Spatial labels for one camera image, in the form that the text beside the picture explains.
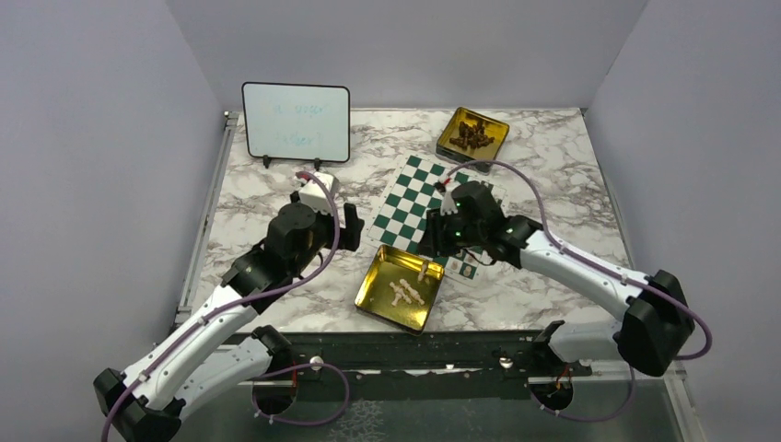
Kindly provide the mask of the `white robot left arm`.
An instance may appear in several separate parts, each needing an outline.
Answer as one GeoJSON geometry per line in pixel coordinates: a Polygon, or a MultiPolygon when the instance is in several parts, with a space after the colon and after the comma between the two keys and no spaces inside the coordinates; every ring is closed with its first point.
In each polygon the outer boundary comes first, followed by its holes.
{"type": "Polygon", "coordinates": [[[295,362],[291,343],[272,326],[256,329],[224,354],[217,350],[281,296],[324,271],[337,250],[357,250],[364,224],[353,204],[330,215],[301,202],[286,204],[266,237],[233,261],[178,329],[127,368],[96,376],[93,387],[106,417],[101,440],[116,430],[126,441],[170,441],[194,411],[240,382],[309,368],[309,361],[295,362]]]}

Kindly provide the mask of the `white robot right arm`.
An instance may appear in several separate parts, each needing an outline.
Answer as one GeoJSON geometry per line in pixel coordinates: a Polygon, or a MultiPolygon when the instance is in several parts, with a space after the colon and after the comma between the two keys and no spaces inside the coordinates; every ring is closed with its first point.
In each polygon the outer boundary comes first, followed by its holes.
{"type": "Polygon", "coordinates": [[[492,262],[551,278],[612,316],[604,322],[549,325],[531,350],[539,372],[552,375],[567,363],[586,359],[623,360],[659,377],[692,335],[694,320],[682,311],[687,300],[672,273],[647,275],[569,248],[541,223],[505,215],[481,182],[445,179],[435,188],[443,201],[426,213],[418,253],[450,257],[477,247],[492,262]]]}

